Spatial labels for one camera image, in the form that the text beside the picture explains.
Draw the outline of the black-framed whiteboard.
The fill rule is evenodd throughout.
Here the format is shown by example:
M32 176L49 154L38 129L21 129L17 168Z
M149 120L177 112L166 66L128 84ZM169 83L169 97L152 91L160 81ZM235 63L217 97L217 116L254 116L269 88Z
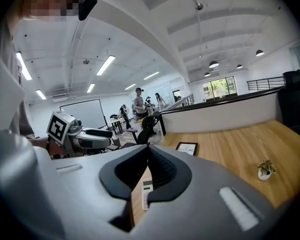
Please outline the black-framed whiteboard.
M73 116L77 120L81 120L85 128L101 129L107 126L99 99L76 102L60 106L59 108L62 112Z

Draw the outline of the black high-back office chair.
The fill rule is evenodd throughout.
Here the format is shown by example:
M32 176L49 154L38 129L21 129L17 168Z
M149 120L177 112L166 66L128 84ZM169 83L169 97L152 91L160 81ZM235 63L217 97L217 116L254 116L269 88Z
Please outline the black high-back office chair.
M277 94L282 123L300 135L300 71L283 74L284 88Z

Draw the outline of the white ceiling air conditioner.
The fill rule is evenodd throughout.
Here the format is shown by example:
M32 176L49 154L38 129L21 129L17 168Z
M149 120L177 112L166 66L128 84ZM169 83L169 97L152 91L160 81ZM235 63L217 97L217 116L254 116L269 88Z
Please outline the white ceiling air conditioner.
M52 97L52 100L54 103L58 103L58 102L63 102L66 101L69 97L66 94L62 94L62 95L54 95Z

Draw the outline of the small potted plant white pot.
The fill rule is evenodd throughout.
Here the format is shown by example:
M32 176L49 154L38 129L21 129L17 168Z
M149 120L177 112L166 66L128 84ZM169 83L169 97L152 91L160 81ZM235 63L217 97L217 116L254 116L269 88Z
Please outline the small potted plant white pot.
M257 174L258 178L261 181L268 180L271 177L271 175L277 172L277 169L274 167L274 164L270 159L261 162L257 166L257 170L258 170L258 174Z

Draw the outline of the wooden table white legs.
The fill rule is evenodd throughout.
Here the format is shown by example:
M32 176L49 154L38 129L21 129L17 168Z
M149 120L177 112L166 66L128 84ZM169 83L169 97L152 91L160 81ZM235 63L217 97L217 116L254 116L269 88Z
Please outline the wooden table white legs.
M276 120L206 133L168 133L159 142L175 149L198 143L197 157L223 165L259 190L277 208L300 192L300 136ZM257 176L257 166L271 160L276 173Z

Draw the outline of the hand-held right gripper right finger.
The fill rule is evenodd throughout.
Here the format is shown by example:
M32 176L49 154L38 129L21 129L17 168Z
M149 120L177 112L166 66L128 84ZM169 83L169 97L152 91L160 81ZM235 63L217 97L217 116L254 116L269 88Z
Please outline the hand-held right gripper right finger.
M147 146L147 166L152 176L153 191L147 203L167 203L177 199L192 181L191 156L184 152L155 145Z

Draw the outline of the white partition black rim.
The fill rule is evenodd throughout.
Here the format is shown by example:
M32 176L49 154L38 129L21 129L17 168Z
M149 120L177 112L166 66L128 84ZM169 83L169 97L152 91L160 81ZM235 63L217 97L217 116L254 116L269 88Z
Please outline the white partition black rim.
M237 129L276 120L283 122L278 89L244 95L244 99L195 104L161 114L168 133L205 133Z

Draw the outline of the person's left forearm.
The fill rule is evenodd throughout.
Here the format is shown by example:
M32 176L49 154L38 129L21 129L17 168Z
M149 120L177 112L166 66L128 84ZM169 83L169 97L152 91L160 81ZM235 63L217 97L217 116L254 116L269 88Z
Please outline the person's left forearm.
M55 156L55 155L66 156L67 155L66 151L61 146L59 146L53 139L50 140L49 145L48 145L49 148L47 149L48 137L36 138L36 139L28 138L27 140L30 141L34 147L41 147L41 148L46 149L50 156Z

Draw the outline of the large window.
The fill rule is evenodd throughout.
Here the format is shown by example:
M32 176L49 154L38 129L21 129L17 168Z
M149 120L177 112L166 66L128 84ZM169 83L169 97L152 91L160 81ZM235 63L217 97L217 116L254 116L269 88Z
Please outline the large window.
M202 87L206 101L215 101L238 95L236 81L233 76L203 83Z

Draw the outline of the white calculator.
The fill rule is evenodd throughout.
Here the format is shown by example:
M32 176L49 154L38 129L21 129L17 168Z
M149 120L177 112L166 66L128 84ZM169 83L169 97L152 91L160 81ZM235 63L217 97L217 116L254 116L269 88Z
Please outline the white calculator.
M148 195L153 191L153 181L152 178L146 178L141 182L141 207L144 211L147 211L149 209Z

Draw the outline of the black metal railing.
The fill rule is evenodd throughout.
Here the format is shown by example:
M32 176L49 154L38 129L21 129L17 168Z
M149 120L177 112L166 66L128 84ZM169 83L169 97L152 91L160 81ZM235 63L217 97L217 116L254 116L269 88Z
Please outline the black metal railing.
M282 76L247 81L249 91L264 91L279 88L284 85L285 80Z

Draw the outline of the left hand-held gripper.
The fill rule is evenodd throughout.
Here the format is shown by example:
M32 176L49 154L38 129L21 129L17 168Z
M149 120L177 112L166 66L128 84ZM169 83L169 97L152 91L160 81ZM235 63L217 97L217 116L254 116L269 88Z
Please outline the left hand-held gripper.
M98 154L112 144L113 133L109 130L83 127L82 121L64 113L54 111L46 130L50 140L62 147L67 157Z

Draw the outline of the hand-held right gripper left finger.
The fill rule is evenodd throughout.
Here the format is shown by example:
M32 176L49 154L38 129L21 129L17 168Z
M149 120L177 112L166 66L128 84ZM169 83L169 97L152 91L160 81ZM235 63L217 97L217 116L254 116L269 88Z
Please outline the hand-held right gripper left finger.
M108 194L117 199L129 201L148 167L146 144L134 145L117 151L119 157L106 162L99 172L99 180Z

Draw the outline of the black picture frame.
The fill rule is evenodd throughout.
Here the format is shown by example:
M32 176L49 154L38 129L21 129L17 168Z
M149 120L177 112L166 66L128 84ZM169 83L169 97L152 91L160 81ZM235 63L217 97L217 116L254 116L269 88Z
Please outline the black picture frame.
M188 155L196 156L198 146L197 142L179 142L175 149Z

